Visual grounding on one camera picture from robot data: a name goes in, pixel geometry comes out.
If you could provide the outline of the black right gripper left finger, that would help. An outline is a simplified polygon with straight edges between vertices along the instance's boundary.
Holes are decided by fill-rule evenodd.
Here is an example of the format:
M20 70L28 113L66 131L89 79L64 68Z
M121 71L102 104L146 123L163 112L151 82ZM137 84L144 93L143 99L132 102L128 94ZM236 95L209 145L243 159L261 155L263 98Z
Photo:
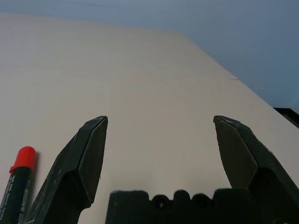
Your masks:
M84 123L58 154L25 217L27 224L78 223L95 199L107 126L107 116Z

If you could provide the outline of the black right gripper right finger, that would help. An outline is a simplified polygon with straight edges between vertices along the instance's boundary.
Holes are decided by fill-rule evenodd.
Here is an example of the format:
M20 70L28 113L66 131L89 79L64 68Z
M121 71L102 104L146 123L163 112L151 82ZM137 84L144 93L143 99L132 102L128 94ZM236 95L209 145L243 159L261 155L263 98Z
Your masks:
M213 119L221 161L232 188L247 189L265 224L299 222L299 189L275 155L238 120Z

